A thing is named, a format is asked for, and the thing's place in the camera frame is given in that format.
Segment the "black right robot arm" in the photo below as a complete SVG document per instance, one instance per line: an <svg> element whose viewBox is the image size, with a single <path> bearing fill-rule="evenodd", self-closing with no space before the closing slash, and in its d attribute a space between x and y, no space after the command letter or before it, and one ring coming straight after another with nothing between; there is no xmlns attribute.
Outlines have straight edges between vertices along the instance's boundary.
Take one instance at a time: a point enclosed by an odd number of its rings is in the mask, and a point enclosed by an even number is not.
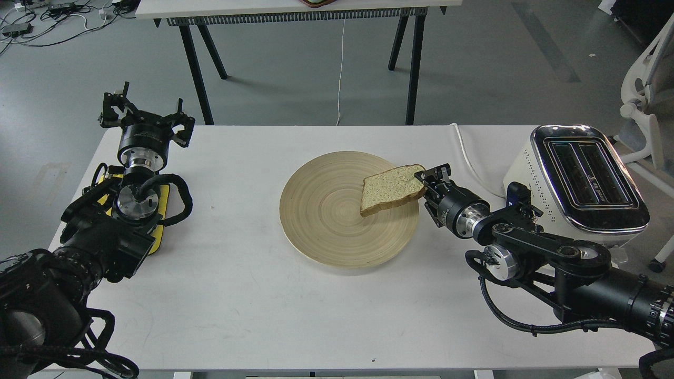
<svg viewBox="0 0 674 379"><path fill-rule="evenodd" d="M482 245L482 251L467 251L465 261L503 324L532 335L600 328L639 334L657 346L639 360L643 378L654 378L653 365L672 359L672 286L614 268L609 250L598 243L545 233L534 221L542 212L522 183L510 183L507 206L491 211L489 203L450 180L448 164L415 177L425 187L425 206L436 225ZM527 291L553 308L559 324L525 324L506 316L486 282Z"/></svg>

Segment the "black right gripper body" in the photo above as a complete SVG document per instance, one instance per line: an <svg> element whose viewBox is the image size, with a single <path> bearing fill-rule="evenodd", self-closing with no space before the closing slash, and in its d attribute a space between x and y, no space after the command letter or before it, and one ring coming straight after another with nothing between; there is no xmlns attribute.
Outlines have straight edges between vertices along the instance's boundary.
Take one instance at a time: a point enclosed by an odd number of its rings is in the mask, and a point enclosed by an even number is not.
<svg viewBox="0 0 674 379"><path fill-rule="evenodd" d="M448 193L425 193L425 196L441 197L438 217L441 227L460 239L470 239L474 235L475 226L490 214L490 205L467 188L452 183Z"/></svg>

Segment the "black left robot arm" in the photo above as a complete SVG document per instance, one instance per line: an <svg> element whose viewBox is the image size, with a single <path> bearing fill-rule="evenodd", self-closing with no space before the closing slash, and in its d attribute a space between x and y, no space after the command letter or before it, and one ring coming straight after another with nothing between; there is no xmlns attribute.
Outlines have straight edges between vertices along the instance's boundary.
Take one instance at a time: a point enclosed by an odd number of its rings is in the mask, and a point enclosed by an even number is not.
<svg viewBox="0 0 674 379"><path fill-rule="evenodd" d="M171 142L188 147L195 120L178 100L175 113L140 110L120 93L105 93L98 121L121 129L120 164L101 164L91 185L61 216L54 251L35 249L2 261L2 378L27 378L49 365L104 378L137 378L138 366L109 353L115 317L87 305L103 280L134 276L161 232L190 216L185 180L164 174Z"/></svg>

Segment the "yellow object under left arm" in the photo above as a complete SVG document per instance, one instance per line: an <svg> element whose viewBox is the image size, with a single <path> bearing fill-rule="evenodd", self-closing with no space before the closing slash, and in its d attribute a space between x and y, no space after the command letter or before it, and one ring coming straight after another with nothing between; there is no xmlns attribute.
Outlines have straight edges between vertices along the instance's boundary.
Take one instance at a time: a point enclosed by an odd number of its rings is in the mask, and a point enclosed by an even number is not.
<svg viewBox="0 0 674 379"><path fill-rule="evenodd" d="M104 174L97 174L95 179L92 182L92 186L97 185L101 182L103 182L104 179L109 179L111 177L116 177L118 179L121 179L123 177L122 174L117 174L117 175L112 175L110 173L104 173ZM169 200L170 196L170 185L169 184L162 184L159 186L160 194L158 198L158 214L161 216L161 219L164 220L166 217L166 211L167 211L167 203ZM159 251L161 248L161 242L162 242L162 235L164 232L164 226L158 225L154 231L152 231L151 235L152 237L155 238L155 242L152 245L152 248L150 249L149 255L151 256L155 252Z"/></svg>

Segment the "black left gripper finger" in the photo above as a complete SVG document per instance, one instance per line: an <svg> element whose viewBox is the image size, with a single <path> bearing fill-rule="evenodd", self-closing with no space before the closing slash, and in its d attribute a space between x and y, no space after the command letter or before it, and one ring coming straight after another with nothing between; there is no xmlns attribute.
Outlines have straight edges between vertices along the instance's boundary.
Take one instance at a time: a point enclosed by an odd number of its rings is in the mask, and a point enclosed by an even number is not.
<svg viewBox="0 0 674 379"><path fill-rule="evenodd" d="M138 109L127 98L129 86L130 82L125 82L122 91L104 93L103 110L98 117L101 128L125 128L138 123Z"/></svg>
<svg viewBox="0 0 674 379"><path fill-rule="evenodd" d="M171 130L171 140L181 148L187 148L192 139L195 118L190 117L183 111L183 99L179 98L176 102L176 111L167 116L167 125Z"/></svg>

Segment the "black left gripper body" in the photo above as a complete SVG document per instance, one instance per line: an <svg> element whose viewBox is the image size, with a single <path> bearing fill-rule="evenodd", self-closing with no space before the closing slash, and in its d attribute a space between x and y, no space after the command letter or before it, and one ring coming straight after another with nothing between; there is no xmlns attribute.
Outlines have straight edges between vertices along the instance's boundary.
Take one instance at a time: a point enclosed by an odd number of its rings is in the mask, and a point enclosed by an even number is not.
<svg viewBox="0 0 674 379"><path fill-rule="evenodd" d="M175 120L171 118L151 117L145 115L142 118L127 114L120 120L122 129L120 146L117 158L120 162L127 162L132 151L137 149L149 149L153 156L166 162L168 157L169 142L174 135L173 127Z"/></svg>

